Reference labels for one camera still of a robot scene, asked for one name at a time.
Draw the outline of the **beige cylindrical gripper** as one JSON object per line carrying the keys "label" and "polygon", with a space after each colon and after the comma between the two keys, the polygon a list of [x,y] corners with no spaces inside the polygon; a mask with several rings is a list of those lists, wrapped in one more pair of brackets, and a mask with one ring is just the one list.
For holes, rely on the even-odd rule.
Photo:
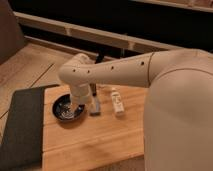
{"label": "beige cylindrical gripper", "polygon": [[70,93],[72,111],[80,110],[91,102],[91,89],[88,84],[71,86]]}

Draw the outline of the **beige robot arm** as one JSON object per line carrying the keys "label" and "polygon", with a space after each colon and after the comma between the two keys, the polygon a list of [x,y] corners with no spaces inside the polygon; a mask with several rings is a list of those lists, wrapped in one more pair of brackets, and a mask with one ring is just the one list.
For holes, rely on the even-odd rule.
{"label": "beige robot arm", "polygon": [[59,78],[76,104],[89,100],[91,83],[146,87],[145,171],[213,171],[213,53],[178,49],[98,64],[80,53]]}

